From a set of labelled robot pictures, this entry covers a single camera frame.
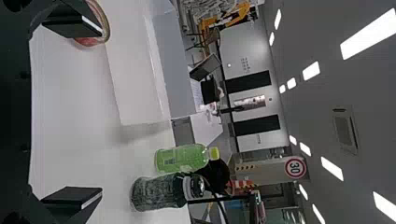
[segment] plastic bottle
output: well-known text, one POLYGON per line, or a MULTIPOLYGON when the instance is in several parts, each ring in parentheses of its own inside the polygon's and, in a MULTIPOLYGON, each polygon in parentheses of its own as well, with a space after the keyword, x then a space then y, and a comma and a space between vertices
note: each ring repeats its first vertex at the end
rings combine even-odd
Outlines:
POLYGON ((204 196, 204 180, 198 175, 176 173, 157 178, 140 177, 131 188, 131 206, 138 212, 181 208, 204 196))
POLYGON ((201 144, 160 149, 155 154, 155 166, 162 174, 194 172, 205 167, 209 161, 220 158, 219 149, 207 149, 201 144))

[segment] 30 sign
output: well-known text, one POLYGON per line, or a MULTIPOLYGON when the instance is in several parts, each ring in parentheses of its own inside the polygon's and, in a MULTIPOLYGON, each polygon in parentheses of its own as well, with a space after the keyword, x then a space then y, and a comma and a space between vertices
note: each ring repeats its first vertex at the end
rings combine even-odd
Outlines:
POLYGON ((293 179, 300 179, 306 174, 305 162, 298 158, 292 158, 286 162, 285 172, 293 179))

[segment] ceiling light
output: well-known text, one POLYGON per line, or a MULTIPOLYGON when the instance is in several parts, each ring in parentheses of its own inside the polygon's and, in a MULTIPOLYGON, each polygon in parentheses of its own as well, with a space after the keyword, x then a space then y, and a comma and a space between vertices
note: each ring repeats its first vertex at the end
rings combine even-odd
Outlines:
POLYGON ((332 162, 328 161, 324 157, 321 158, 321 161, 323 168, 328 170, 330 173, 332 173, 332 175, 334 175, 341 181, 344 181, 343 170, 340 167, 334 165, 332 162))
POLYGON ((343 58, 346 60, 394 34, 396 34, 396 11, 393 8, 344 41, 341 44, 343 58))
POLYGON ((291 212, 291 218, 293 219, 293 222, 296 223, 296 217, 294 216, 293 212, 291 212))
POLYGON ((293 143, 295 146, 297 146, 297 139, 295 137, 290 135, 289 136, 289 140, 290 140, 291 143, 293 143))
POLYGON ((308 201, 308 193, 306 193, 303 185, 299 185, 300 192, 303 194, 304 198, 308 201))
POLYGON ((300 143, 300 150, 303 151, 306 155, 311 156, 311 148, 306 146, 304 143, 300 143))
POLYGON ((305 81, 307 81, 308 79, 315 77, 319 74, 320 74, 320 68, 319 68, 318 62, 312 63, 307 68, 305 68, 303 71, 303 77, 304 77, 305 81))
POLYGON ((319 212, 319 210, 317 209, 317 207, 312 204, 312 209, 314 210, 315 215, 317 216, 317 218, 319 219, 321 224, 326 224, 326 221, 324 220, 323 216, 321 215, 321 213, 319 212))
POLYGON ((286 86, 285 85, 281 85, 280 87, 279 87, 279 92, 280 92, 280 94, 282 94, 283 92, 285 92, 286 91, 286 86))
POLYGON ((376 208, 396 222, 396 205, 379 195, 377 192, 373 192, 373 194, 376 208))
POLYGON ((270 46, 272 46, 274 44, 274 40, 275 40, 275 35, 274 35, 274 32, 272 32, 270 35, 270 46))
POLYGON ((282 12, 280 11, 280 9, 277 10, 276 13, 276 17, 275 17, 275 29, 277 30, 277 28, 279 27, 280 24, 280 20, 282 19, 282 12))
POLYGON ((295 79, 295 78, 292 78, 291 80, 288 81, 287 84, 288 84, 288 89, 289 89, 289 90, 293 89, 294 87, 297 86, 296 79, 295 79))
POLYGON ((303 213, 299 212, 301 224, 305 224, 305 219, 303 213))

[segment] black panel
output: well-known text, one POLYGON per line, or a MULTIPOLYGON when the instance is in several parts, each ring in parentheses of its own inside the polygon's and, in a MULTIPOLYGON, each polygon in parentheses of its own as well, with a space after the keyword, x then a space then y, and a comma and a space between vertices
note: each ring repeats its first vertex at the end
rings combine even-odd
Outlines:
POLYGON ((259 119, 239 121, 233 125, 233 128, 236 136, 280 130, 279 116, 273 115, 259 119))
POLYGON ((243 77, 236 77, 225 81, 227 93, 248 91, 264 86, 271 86, 270 71, 251 74, 243 77))

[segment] white wall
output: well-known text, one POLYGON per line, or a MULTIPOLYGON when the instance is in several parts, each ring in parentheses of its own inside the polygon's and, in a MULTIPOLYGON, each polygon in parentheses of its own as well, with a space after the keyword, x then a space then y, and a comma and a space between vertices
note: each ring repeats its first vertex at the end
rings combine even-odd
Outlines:
POLYGON ((257 20, 254 23, 246 22, 221 32, 220 53, 226 79, 241 77, 261 71, 270 71, 271 86, 254 90, 230 94, 231 102, 252 96, 265 95, 266 107, 243 112, 233 112, 235 122, 256 119, 272 115, 279 115, 280 130, 260 133, 262 144, 258 144, 257 134, 238 137, 241 151, 250 151, 263 148, 284 147, 289 144, 286 123, 283 117, 283 108, 276 81, 276 70, 271 55, 268 37, 264 23, 257 20), (241 58, 247 57, 250 66, 249 73, 245 73, 241 58))

